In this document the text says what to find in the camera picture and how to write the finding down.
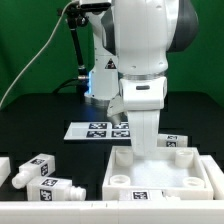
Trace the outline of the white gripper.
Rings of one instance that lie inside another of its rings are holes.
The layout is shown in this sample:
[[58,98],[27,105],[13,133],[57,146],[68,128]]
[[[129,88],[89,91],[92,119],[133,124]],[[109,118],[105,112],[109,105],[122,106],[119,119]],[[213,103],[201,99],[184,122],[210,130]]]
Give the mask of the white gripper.
[[127,114],[131,146],[137,156],[146,156],[157,147],[160,110],[164,108],[167,79],[121,79],[124,112]]

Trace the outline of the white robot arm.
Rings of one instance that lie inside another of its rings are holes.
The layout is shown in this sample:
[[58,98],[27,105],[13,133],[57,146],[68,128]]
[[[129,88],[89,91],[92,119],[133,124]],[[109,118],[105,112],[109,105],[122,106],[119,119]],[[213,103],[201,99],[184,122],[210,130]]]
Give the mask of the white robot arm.
[[128,118],[131,146],[138,156],[157,147],[160,110],[167,94],[167,54],[185,50],[198,31],[191,0],[82,0],[88,12],[111,13],[114,37],[106,47],[118,58],[119,93],[107,116]]

